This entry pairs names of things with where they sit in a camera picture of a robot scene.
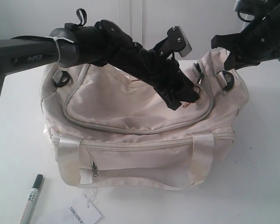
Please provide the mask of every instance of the paper tag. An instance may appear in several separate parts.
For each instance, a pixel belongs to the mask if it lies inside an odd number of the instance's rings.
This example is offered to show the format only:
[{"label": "paper tag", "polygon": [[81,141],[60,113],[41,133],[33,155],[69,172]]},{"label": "paper tag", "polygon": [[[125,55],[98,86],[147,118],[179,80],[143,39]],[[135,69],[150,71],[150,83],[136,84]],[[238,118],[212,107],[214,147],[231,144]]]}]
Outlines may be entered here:
[{"label": "paper tag", "polygon": [[36,224],[95,224],[101,217],[102,215],[90,203],[90,199],[86,195],[81,195],[65,208],[40,217]]}]

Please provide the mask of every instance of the white duffel bag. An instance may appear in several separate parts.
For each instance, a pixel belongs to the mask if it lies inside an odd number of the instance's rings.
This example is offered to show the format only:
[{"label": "white duffel bag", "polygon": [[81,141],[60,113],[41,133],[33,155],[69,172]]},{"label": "white duffel bag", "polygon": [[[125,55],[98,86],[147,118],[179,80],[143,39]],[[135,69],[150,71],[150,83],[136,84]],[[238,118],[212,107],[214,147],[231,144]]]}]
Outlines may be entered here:
[{"label": "white duffel bag", "polygon": [[[181,189],[202,183],[213,160],[223,160],[234,141],[232,123],[248,101],[235,70],[225,90],[220,72],[226,50],[198,60],[205,78],[200,98],[167,108],[154,89],[111,65],[49,65],[41,106],[65,183],[81,188],[141,185]],[[67,71],[70,82],[56,88],[52,77]],[[196,83],[194,64],[183,71]]]}]

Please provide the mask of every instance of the pen cap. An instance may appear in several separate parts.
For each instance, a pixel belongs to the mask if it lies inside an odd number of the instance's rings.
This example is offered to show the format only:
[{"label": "pen cap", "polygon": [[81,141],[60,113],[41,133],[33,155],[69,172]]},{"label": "pen cap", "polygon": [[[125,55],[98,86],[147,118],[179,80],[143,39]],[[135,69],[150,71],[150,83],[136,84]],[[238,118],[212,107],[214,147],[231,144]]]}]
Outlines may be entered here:
[{"label": "pen cap", "polygon": [[41,186],[41,183],[42,183],[42,178],[43,178],[43,175],[38,174],[38,175],[36,176],[36,179],[35,179],[35,182],[34,182],[32,188],[39,189],[39,187]]}]

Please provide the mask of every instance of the white table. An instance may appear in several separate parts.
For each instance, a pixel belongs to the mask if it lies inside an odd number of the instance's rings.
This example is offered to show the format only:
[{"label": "white table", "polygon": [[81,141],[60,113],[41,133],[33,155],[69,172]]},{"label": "white table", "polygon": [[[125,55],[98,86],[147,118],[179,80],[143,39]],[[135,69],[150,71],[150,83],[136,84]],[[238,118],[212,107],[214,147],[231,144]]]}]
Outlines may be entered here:
[{"label": "white table", "polygon": [[[0,98],[0,224],[17,223],[38,173],[45,176],[32,224],[81,193],[62,182],[43,134],[38,98],[43,67],[6,78]],[[99,189],[100,224],[280,224],[280,63],[239,70],[250,101],[235,122],[237,140],[189,192]]]}]

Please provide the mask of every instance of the marker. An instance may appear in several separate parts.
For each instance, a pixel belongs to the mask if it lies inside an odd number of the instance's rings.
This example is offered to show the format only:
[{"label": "marker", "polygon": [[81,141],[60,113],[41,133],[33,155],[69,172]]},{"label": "marker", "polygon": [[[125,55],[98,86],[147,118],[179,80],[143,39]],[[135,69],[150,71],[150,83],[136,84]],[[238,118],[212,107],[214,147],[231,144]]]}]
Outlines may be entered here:
[{"label": "marker", "polygon": [[28,223],[31,210],[33,208],[33,204],[36,200],[36,197],[38,195],[39,187],[41,186],[41,183],[42,183],[42,178],[43,178],[43,175],[41,175],[41,174],[38,174],[36,176],[35,182],[33,184],[33,187],[30,191],[28,200],[27,200],[26,205],[25,205],[25,209],[22,213],[20,224],[27,224]]}]

